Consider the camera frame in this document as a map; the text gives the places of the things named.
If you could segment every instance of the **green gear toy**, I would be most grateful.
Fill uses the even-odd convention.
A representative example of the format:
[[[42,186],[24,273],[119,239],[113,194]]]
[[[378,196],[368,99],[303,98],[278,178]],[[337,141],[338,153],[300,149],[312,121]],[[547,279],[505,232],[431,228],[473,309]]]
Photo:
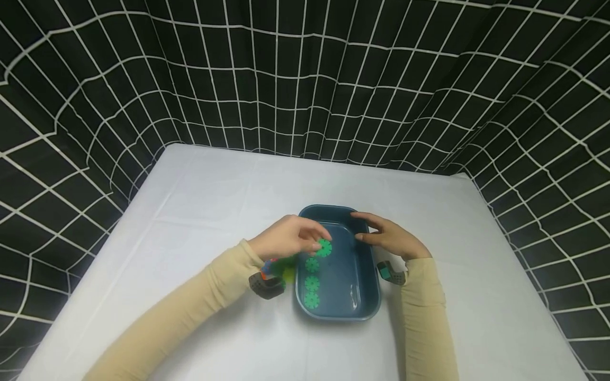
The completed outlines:
[[[318,260],[315,258],[308,258],[305,261],[305,269],[309,272],[316,272],[320,269],[320,264],[318,263]]]
[[[320,288],[320,281],[316,277],[307,277],[305,278],[305,288],[308,291],[316,292]]]
[[[322,258],[329,256],[332,251],[332,245],[330,241],[322,238],[318,242],[320,243],[321,248],[315,253],[315,255]]]
[[[316,293],[305,294],[305,307],[310,310],[317,308],[320,305],[320,297]]]

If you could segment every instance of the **arm sleeve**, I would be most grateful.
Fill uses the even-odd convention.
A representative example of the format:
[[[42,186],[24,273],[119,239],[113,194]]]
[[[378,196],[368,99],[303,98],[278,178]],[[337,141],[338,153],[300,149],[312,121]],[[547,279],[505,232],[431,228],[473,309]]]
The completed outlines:
[[[228,249],[139,317],[84,380],[146,380],[201,323],[237,300],[262,265],[245,240]]]
[[[407,262],[402,287],[408,381],[457,381],[445,294],[432,258]]]

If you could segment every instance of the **white tablecloth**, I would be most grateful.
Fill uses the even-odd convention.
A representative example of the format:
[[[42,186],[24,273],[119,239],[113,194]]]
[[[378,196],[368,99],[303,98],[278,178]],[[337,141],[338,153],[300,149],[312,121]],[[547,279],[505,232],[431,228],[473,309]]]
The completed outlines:
[[[429,247],[462,380],[586,380],[469,180],[181,144],[163,153],[19,380],[80,380],[220,252],[310,204],[385,216]],[[292,289],[271,301],[249,291],[153,379],[403,379],[398,288],[381,286],[377,315],[352,324],[303,316]]]

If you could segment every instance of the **hand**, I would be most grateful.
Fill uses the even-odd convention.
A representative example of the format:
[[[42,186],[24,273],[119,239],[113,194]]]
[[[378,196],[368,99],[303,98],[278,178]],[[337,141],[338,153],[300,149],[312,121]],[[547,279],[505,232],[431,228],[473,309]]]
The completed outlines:
[[[381,246],[405,260],[432,257],[428,248],[420,240],[389,219],[363,212],[352,212],[351,216],[362,218],[370,227],[377,229],[377,232],[370,234],[356,234],[357,240]]]
[[[332,240],[322,225],[311,219],[287,215],[248,243],[256,255],[266,261],[286,258],[298,252],[314,253],[321,248],[318,243],[321,238]]]

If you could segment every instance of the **checkered fabric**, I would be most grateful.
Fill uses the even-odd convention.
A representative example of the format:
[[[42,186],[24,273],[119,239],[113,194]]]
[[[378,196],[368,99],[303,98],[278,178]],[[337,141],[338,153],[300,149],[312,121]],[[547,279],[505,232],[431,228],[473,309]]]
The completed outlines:
[[[472,177],[610,379],[608,0],[3,0],[0,381],[176,142]]]

